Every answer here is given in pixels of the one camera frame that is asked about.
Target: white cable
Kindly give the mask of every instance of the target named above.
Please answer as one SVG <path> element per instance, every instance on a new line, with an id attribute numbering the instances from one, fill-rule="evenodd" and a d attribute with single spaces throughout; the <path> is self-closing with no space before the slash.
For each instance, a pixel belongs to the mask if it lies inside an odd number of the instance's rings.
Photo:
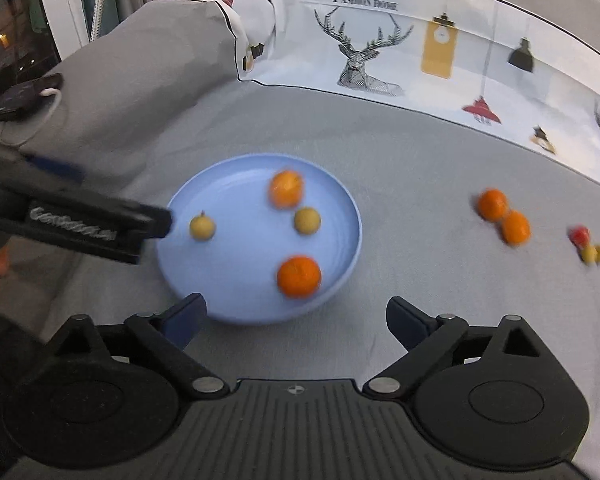
<path id="1" fill-rule="evenodd" d="M 8 146 L 9 148 L 19 148 L 25 142 L 29 142 L 31 139 L 33 139 L 33 137 L 35 137 L 38 134 L 38 132 L 40 131 L 42 126 L 44 126 L 48 122 L 48 120 L 51 118 L 51 116 L 54 113 L 56 113 L 56 110 L 58 109 L 58 107 L 60 105 L 60 101 L 62 100 L 62 92 L 59 91 L 57 88 L 45 88 L 42 92 L 40 92 L 40 96 L 42 96 L 42 97 L 53 96 L 54 97 L 54 101 L 51 103 L 49 110 L 46 111 L 46 114 L 45 114 L 44 118 L 42 119 L 42 121 L 38 123 L 38 126 L 36 126 L 36 129 L 33 130 L 33 133 L 30 134 L 29 137 L 27 137 L 24 140 L 19 140 L 18 142 L 6 142 L 2 138 L 2 134 L 4 133 L 4 123 L 2 123 L 2 129 L 0 130 L 0 143 L 3 146 Z"/>

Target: blue plate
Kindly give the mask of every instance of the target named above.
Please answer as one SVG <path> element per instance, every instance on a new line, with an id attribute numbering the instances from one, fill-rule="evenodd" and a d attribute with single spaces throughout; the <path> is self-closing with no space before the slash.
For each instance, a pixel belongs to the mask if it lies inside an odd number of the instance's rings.
<path id="1" fill-rule="evenodd" d="M 304 177 L 301 206 L 322 217 L 314 235 L 299 235 L 295 212 L 269 203 L 269 182 L 283 170 Z M 353 197 L 323 168 L 288 155 L 218 162 L 182 186 L 169 208 L 173 229 L 157 245 L 162 273 L 179 297 L 202 293 L 208 315 L 224 322 L 267 324 L 302 316 L 339 290 L 360 254 L 362 220 Z M 216 222 L 216 234 L 206 242 L 189 235 L 189 222 L 201 211 Z M 276 285 L 280 264 L 297 254 L 312 257 L 322 271 L 320 288 L 303 300 L 287 298 Z"/>

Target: red lamp print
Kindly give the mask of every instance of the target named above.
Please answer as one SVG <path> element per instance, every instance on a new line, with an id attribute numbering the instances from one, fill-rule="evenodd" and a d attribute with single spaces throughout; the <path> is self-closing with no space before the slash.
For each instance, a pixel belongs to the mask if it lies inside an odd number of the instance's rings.
<path id="1" fill-rule="evenodd" d="M 493 12 L 493 33 L 487 49 L 487 56 L 484 59 L 484 69 L 482 70 L 482 85 L 480 87 L 480 97 L 478 97 L 472 104 L 463 106 L 462 110 L 469 112 L 474 116 L 474 119 L 480 124 L 491 125 L 491 121 L 502 124 L 500 118 L 491 111 L 487 101 L 484 100 L 484 86 L 487 81 L 487 69 L 489 67 L 489 61 L 491 59 L 491 49 L 493 48 L 493 41 L 496 35 L 496 20 L 498 18 L 498 4 L 495 3 L 495 9 Z"/>
<path id="2" fill-rule="evenodd" d="M 491 111 L 487 101 L 482 96 L 478 97 L 474 104 L 463 106 L 462 110 L 473 114 L 475 120 L 482 124 L 491 124 L 491 121 L 500 122 L 500 118 Z"/>

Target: red fruit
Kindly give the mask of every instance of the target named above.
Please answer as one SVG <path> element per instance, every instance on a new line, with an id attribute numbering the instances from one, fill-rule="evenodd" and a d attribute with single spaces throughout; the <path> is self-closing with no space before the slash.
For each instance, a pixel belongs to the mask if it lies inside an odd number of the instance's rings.
<path id="1" fill-rule="evenodd" d="M 578 225 L 569 229 L 569 240 L 571 240 L 573 245 L 581 249 L 589 245 L 591 234 L 584 225 Z"/>

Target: metal screw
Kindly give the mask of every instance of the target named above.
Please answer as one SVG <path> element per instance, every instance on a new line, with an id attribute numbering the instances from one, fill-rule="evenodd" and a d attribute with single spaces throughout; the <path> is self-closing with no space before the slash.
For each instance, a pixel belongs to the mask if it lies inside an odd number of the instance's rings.
<path id="1" fill-rule="evenodd" d="M 191 385 L 201 394 L 214 394 L 224 388 L 224 381 L 217 377 L 198 377 Z"/>
<path id="2" fill-rule="evenodd" d="M 392 394 L 400 389 L 400 383 L 392 377 L 376 377 L 369 381 L 369 388 L 376 394 Z"/>

